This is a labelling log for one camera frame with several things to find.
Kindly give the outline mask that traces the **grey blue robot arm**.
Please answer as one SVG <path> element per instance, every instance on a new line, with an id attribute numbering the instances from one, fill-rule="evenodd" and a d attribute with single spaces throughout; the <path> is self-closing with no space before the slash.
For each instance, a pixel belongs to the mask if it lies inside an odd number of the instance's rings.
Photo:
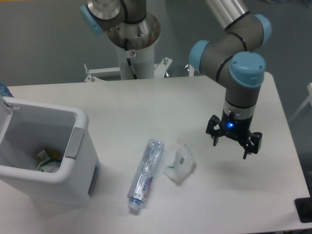
<path id="1" fill-rule="evenodd" d="M 217 42 L 198 41 L 189 64 L 226 90 L 222 117 L 212 116 L 206 133 L 214 143 L 222 136 L 237 141 L 244 153 L 257 154 L 260 132 L 251 132 L 265 60 L 254 50 L 271 36 L 272 26 L 263 15 L 252 15 L 240 0 L 210 0 L 208 6 L 226 35 Z M 154 45 L 160 24 L 147 12 L 144 0 L 89 0 L 80 12 L 95 34 L 106 33 L 117 48 L 122 79 L 155 78 Z"/>

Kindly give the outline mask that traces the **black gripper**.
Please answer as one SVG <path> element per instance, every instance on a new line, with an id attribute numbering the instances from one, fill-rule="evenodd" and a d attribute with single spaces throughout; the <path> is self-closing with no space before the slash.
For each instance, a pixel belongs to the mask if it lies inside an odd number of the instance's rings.
<path id="1" fill-rule="evenodd" d="M 247 155 L 258 154 L 262 142 L 261 132 L 250 132 L 252 118 L 253 116 L 247 119 L 230 118 L 223 112 L 220 120 L 216 115 L 212 115 L 208 121 L 206 134 L 213 139 L 213 146 L 216 146 L 218 139 L 223 136 L 237 141 L 243 145 L 245 150 L 243 159 L 246 159 Z"/>

